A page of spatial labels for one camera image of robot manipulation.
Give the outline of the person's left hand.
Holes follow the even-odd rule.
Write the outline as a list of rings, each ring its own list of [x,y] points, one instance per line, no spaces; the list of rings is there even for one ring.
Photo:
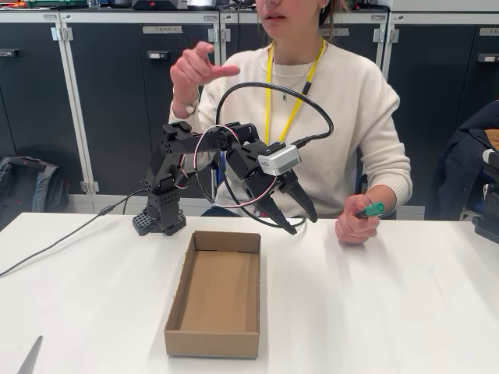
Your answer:
[[[383,203],[385,210],[395,206],[396,196],[386,185],[375,185],[366,194],[350,196],[344,203],[344,210],[335,222],[334,231],[341,243],[357,245],[377,235],[379,217],[359,219],[355,213],[372,203]]]

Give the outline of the person's right hand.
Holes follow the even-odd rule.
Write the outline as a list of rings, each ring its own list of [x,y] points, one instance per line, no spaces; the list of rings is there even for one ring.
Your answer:
[[[174,101],[178,104],[194,104],[199,86],[240,73],[235,65],[213,65],[209,59],[213,50],[213,44],[200,41],[194,48],[186,49],[171,67]]]

